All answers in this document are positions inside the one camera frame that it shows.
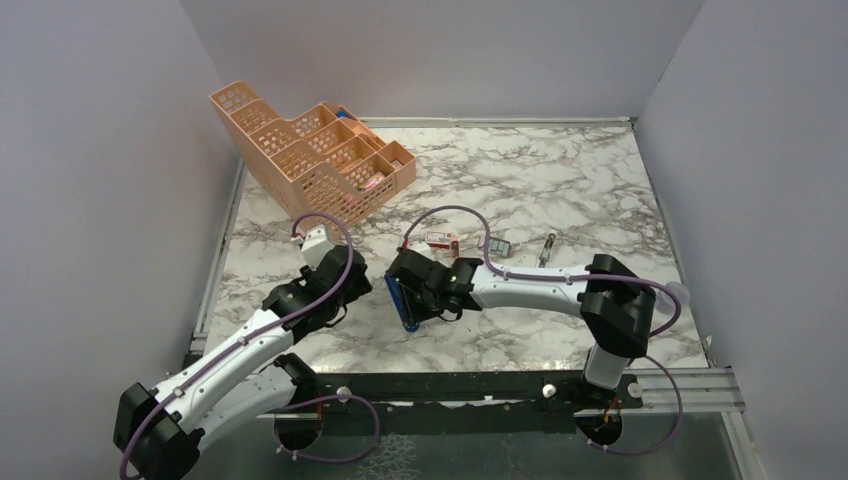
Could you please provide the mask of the blue black stapler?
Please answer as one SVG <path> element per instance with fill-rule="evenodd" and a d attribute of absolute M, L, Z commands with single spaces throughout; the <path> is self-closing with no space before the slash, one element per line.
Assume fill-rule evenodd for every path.
<path fill-rule="evenodd" d="M 397 279 L 386 272 L 384 281 L 403 328 L 410 333 L 416 332 L 419 329 L 419 323 L 411 319 L 410 309 Z"/>

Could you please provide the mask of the red white staple box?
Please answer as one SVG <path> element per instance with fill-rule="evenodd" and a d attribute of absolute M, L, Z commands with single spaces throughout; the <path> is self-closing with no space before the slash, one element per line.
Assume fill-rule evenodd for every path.
<path fill-rule="evenodd" d="M 427 231 L 424 238 L 425 243 L 431 248 L 450 249 L 458 237 L 452 232 Z"/>

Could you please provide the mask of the white small stapler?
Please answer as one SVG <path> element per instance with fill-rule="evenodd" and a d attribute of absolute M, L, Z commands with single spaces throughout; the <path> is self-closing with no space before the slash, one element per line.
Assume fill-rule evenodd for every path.
<path fill-rule="evenodd" d="M 557 235 L 555 232 L 551 232 L 546 236 L 542 250 L 540 251 L 540 254 L 537 259 L 536 266 L 538 268 L 544 268 L 549 263 L 556 239 Z"/>

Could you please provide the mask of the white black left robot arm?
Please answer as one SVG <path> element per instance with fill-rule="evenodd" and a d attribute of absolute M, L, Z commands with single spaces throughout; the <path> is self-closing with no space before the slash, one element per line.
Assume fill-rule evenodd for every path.
<path fill-rule="evenodd" d="M 179 373 L 120 396 L 113 442 L 122 479 L 181 479 L 221 436 L 276 407 L 320 400 L 315 372 L 290 348 L 338 323 L 372 286 L 362 255 L 324 242 L 302 250 L 298 276 L 274 287 L 242 327 Z"/>

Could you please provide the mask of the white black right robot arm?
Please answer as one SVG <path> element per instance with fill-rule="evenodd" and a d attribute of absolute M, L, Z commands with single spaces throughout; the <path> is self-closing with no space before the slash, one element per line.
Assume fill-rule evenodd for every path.
<path fill-rule="evenodd" d="M 467 311 L 523 308 L 582 319 L 594 338 L 579 398 L 600 407 L 612 399 L 625 368 L 647 354 L 656 294 L 611 255 L 597 254 L 586 266 L 508 267 L 460 257 L 451 265 L 402 249 L 385 282 L 404 328 Z"/>

